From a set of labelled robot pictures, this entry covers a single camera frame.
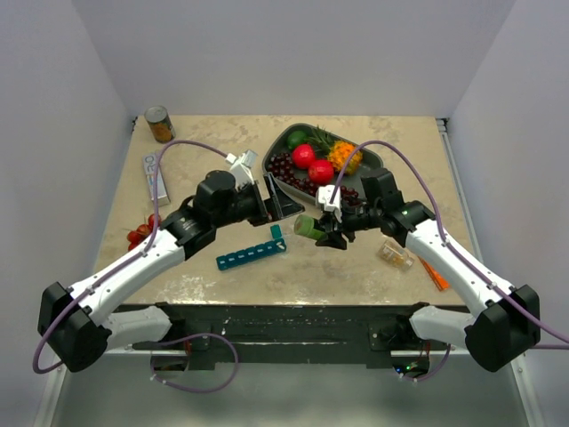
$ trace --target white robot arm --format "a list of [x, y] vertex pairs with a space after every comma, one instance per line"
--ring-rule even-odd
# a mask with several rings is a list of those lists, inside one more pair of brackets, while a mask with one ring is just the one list
[[[319, 219], [300, 215], [295, 232], [315, 239], [317, 246], [346, 249], [355, 232], [379, 228], [399, 245], [420, 256], [441, 274], [464, 301], [469, 313], [441, 310], [419, 304], [409, 318], [413, 333], [423, 340], [447, 342], [466, 348], [484, 369], [495, 372], [532, 348], [541, 338], [540, 329], [496, 292], [501, 290], [536, 318], [539, 297], [528, 285], [514, 287], [489, 271], [444, 230], [441, 238], [435, 215], [421, 202], [405, 202], [395, 179], [385, 168], [362, 178], [365, 200], [358, 206], [340, 206], [333, 201], [333, 186], [319, 189]], [[475, 270], [492, 278], [491, 285]]]
[[[259, 226], [304, 211], [276, 185], [272, 174], [264, 176], [269, 198], [262, 199], [251, 173], [255, 158], [250, 150], [240, 157], [228, 155], [229, 172], [209, 172], [196, 194], [164, 219], [154, 237], [93, 276], [68, 288], [56, 282], [44, 290], [38, 332], [45, 335], [60, 317], [44, 339], [71, 372], [90, 366], [106, 350], [162, 340], [172, 329], [172, 319], [160, 307], [114, 311], [152, 278], [212, 243], [218, 228], [243, 220]], [[64, 310], [68, 313], [61, 316]]]

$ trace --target gray wall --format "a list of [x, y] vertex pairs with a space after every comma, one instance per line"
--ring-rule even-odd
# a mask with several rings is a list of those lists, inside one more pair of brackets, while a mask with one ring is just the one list
[[68, 0], [2, 2], [0, 40], [0, 424], [18, 427], [45, 385], [41, 293], [90, 271], [130, 123]]
[[[568, 16], [566, 0], [517, 0], [450, 122], [485, 261], [534, 286], [542, 318], [566, 334]], [[528, 355], [549, 426], [567, 425], [568, 356]]]
[[131, 113], [447, 117], [514, 0], [73, 0]]

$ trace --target marble countertop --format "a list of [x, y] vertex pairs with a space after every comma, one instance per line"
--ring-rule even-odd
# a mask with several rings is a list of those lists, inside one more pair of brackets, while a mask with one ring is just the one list
[[[446, 228], [471, 250], [461, 204], [433, 117], [334, 116], [172, 116], [179, 139], [213, 145], [239, 154], [259, 153], [253, 173], [261, 178], [261, 159], [276, 137], [289, 125], [309, 123], [356, 143], [381, 139], [395, 144], [417, 167], [440, 205]], [[142, 157], [159, 150], [147, 123], [139, 117], [124, 162], [108, 218], [97, 268], [124, 255], [128, 230], [136, 229], [152, 213]], [[378, 152], [393, 172], [405, 200], [429, 201], [405, 164], [384, 148]], [[164, 181], [171, 204], [160, 208], [164, 218], [187, 196], [208, 171], [223, 169], [221, 157], [190, 146], [175, 146], [165, 154]], [[312, 206], [307, 214], [317, 215]], [[269, 225], [248, 222], [218, 230], [214, 243], [183, 264], [155, 278], [127, 301], [131, 303], [214, 304], [435, 304], [461, 303], [451, 289], [439, 292], [420, 262], [402, 272], [378, 258], [386, 240], [378, 230], [357, 234], [348, 251], [315, 247], [314, 241], [293, 235], [294, 218], [280, 222], [287, 252], [227, 271], [219, 271], [215, 258], [270, 240]]]

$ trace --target cherry tomato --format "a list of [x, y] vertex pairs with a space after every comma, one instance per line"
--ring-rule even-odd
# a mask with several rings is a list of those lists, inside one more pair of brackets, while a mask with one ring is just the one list
[[[160, 215], [158, 215], [158, 227], [160, 226], [160, 224], [162, 223], [162, 218], [160, 218]], [[148, 217], [148, 226], [150, 227], [150, 229], [154, 229], [154, 214], [151, 214]]]
[[128, 234], [126, 235], [126, 239], [129, 242], [138, 245], [144, 239], [144, 237], [141, 234], [137, 233], [136, 231], [129, 231]]
[[299, 169], [308, 169], [316, 159], [314, 150], [308, 144], [299, 145], [293, 151], [293, 163]]
[[319, 185], [328, 184], [334, 177], [334, 168], [328, 160], [315, 160], [309, 167], [309, 178]]
[[152, 232], [152, 229], [146, 224], [141, 224], [139, 228], [136, 229], [136, 232], [139, 233], [142, 238], [147, 238]]

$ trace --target cable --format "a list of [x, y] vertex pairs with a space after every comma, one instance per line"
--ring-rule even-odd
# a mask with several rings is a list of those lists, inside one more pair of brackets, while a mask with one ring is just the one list
[[[349, 162], [351, 161], [352, 157], [359, 151], [361, 150], [363, 147], [366, 147], [368, 145], [372, 145], [372, 144], [377, 144], [377, 145], [382, 145], [384, 147], [387, 147], [388, 149], [391, 149], [392, 151], [394, 151], [399, 157], [401, 157], [401, 159], [405, 162], [405, 164], [407, 166], [409, 166], [409, 168], [411, 169], [411, 172], [413, 172], [413, 174], [415, 175], [415, 178], [417, 178], [417, 181], [419, 181], [419, 184], [422, 186], [423, 190], [425, 191], [425, 193], [427, 194], [427, 197], [429, 198], [430, 203], [433, 206], [433, 209], [435, 211], [435, 220], [437, 221], [437, 228], [438, 228], [438, 234], [441, 237], [441, 240], [443, 241], [443, 243], [446, 245], [446, 247], [449, 248], [449, 250], [454, 254], [454, 256], [456, 256], [465, 266], [467, 266], [474, 274], [476, 274], [477, 276], [479, 276], [482, 281], [484, 281], [489, 287], [491, 287], [493, 289], [493, 291], [498, 294], [501, 298], [503, 298], [504, 300], [506, 300], [509, 304], [512, 305], [512, 307], [514, 307], [517, 311], [519, 311], [525, 318], [527, 318], [528, 320], [530, 320], [532, 323], [534, 323], [536, 326], [538, 326], [540, 329], [543, 329], [545, 332], [547, 332], [548, 334], [555, 336], [558, 340], [565, 342], [567, 344], [569, 344], [569, 336], [565, 335], [565, 334], [561, 334], [558, 331], [554, 330], [553, 328], [551, 328], [550, 326], [544, 324], [543, 322], [541, 322], [538, 318], [536, 318], [534, 315], [532, 315], [529, 311], [527, 311], [526, 309], [524, 309], [524, 307], [522, 307], [521, 305], [519, 305], [516, 301], [514, 301], [508, 294], [506, 294], [504, 291], [502, 291], [499, 287], [497, 287], [490, 278], [488, 278], [481, 270], [479, 270], [474, 264], [472, 264], [472, 262], [470, 262], [469, 260], [467, 260], [454, 246], [451, 242], [449, 242], [448, 240], [446, 240], [445, 238], [445, 229], [443, 227], [443, 220], [441, 218], [441, 213], [440, 210], [438, 208], [438, 204], [437, 201], [435, 200], [433, 194], [431, 193], [429, 187], [427, 186], [427, 183], [421, 178], [421, 175], [419, 174], [419, 172], [417, 171], [417, 169], [415, 168], [415, 166], [413, 166], [413, 164], [411, 163], [411, 161], [395, 146], [389, 144], [388, 142], [385, 141], [368, 141], [368, 142], [364, 142], [363, 144], [360, 144], [358, 146], [356, 146], [356, 148], [350, 153], [350, 155], [348, 156], [348, 158], [346, 159], [346, 162], [344, 163], [344, 166], [341, 168], [340, 173], [338, 174], [338, 179], [336, 180], [336, 184], [334, 185], [334, 190], [331, 196], [331, 200], [334, 200], [334, 197], [336, 195], [336, 192], [338, 191], [338, 188], [340, 187], [340, 182], [341, 182], [341, 178], [344, 176], [344, 173], [346, 172], [346, 169], [348, 168]], [[569, 346], [557, 346], [556, 350], [569, 350]]]
[[165, 380], [164, 378], [158, 376], [158, 374], [156, 373], [156, 367], [154, 365], [153, 359], [151, 359], [151, 361], [150, 361], [150, 371], [152, 372], [152, 376], [150, 377], [150, 379], [151, 380], [157, 380], [164, 385], [167, 385], [169, 387], [173, 387], [174, 389], [178, 389], [178, 390], [182, 390], [182, 391], [189, 391], [190, 393], [201, 393], [201, 394], [214, 393], [215, 391], [219, 391], [219, 390], [222, 390], [225, 387], [227, 387], [233, 381], [233, 379], [237, 375], [237, 371], [239, 370], [239, 356], [237, 355], [237, 350], [236, 350], [235, 346], [224, 336], [204, 332], [201, 334], [189, 335], [189, 336], [186, 336], [184, 338], [180, 338], [178, 340], [173, 340], [173, 341], [168, 341], [168, 342], [157, 342], [156, 344], [163, 346], [163, 347], [167, 347], [169, 345], [178, 344], [180, 342], [188, 342], [190, 340], [194, 340], [196, 338], [202, 338], [202, 337], [206, 337], [206, 336], [209, 336], [211, 338], [216, 338], [220, 341], [223, 341], [224, 343], [226, 343], [228, 345], [229, 349], [233, 353], [233, 359], [235, 362], [233, 365], [233, 371], [231, 371], [231, 375], [229, 376], [229, 378], [227, 380], [225, 380], [220, 385], [212, 387], [211, 389], [198, 389], [196, 387], [188, 387], [185, 385], [172, 383], [172, 382]]
[[[178, 144], [195, 145], [195, 146], [201, 147], [203, 149], [209, 149], [210, 151], [213, 151], [214, 153], [217, 153], [222, 157], [228, 156], [223, 151], [220, 151], [220, 150], [218, 150], [218, 149], [216, 149], [210, 145], [204, 144], [202, 142], [180, 140], [180, 141], [170, 141], [167, 144], [165, 144], [163, 146], [163, 148], [160, 150], [160, 153], [158, 153], [158, 158], [156, 160], [156, 169], [154, 170], [154, 177], [153, 177], [154, 179], [153, 179], [153, 184], [152, 184], [152, 194], [153, 194], [153, 200], [154, 200], [154, 217], [155, 218], [158, 218], [158, 167], [160, 166], [160, 161], [162, 160], [162, 156], [164, 155], [166, 150], [169, 149], [171, 146], [178, 145]], [[124, 260], [123, 262], [118, 264], [114, 269], [109, 270], [106, 274], [102, 275], [100, 278], [95, 280], [95, 282], [91, 285], [91, 287], [86, 288], [81, 294], [79, 294], [77, 296], [77, 298], [74, 299], [68, 306], [66, 306], [65, 309], [63, 309], [61, 311], [61, 313], [53, 320], [53, 322], [48, 326], [48, 328], [44, 332], [44, 335], [40, 339], [39, 344], [36, 347], [36, 351], [34, 352], [34, 357], [32, 359], [32, 369], [34, 370], [34, 372], [36, 374], [47, 374], [47, 373], [51, 372], [53, 369], [57, 369], [58, 367], [60, 367], [63, 364], [62, 361], [59, 361], [59, 362], [51, 365], [50, 367], [42, 368], [39, 366], [39, 358], [42, 354], [42, 350], [44, 349], [44, 346], [47, 344], [47, 341], [52, 336], [53, 331], [55, 331], [55, 329], [61, 323], [61, 321], [82, 300], [84, 300], [87, 297], [87, 295], [89, 295], [95, 289], [97, 289], [99, 286], [101, 286], [105, 282], [105, 280], [114, 276], [115, 274], [117, 274], [118, 271], [122, 270], [124, 267], [132, 264], [133, 262], [135, 262], [136, 260], [138, 260], [139, 258], [144, 256], [148, 252], [148, 250], [152, 247], [152, 244], [154, 243], [154, 240], [156, 239], [157, 232], [158, 232], [158, 221], [154, 221], [154, 226], [152, 227], [152, 232], [150, 233], [150, 239], [148, 240], [147, 245], [144, 247], [144, 249], [142, 249], [142, 251], [139, 251], [135, 255], [133, 255], [132, 257]]]
[[412, 381], [414, 383], [420, 383], [421, 381], [426, 381], [429, 378], [432, 378], [433, 376], [435, 376], [437, 374], [437, 372], [443, 368], [443, 366], [445, 365], [446, 361], [448, 360], [448, 357], [450, 354], [451, 354], [451, 344], [447, 344], [446, 345], [446, 353], [443, 356], [442, 360], [440, 362], [438, 362], [438, 365], [435, 367], [435, 369], [427, 372], [425, 375], [421, 375], [421, 376], [418, 376], [415, 378], [412, 378], [410, 376], [405, 376], [405, 374], [399, 374], [399, 378], [405, 379], [407, 381]]

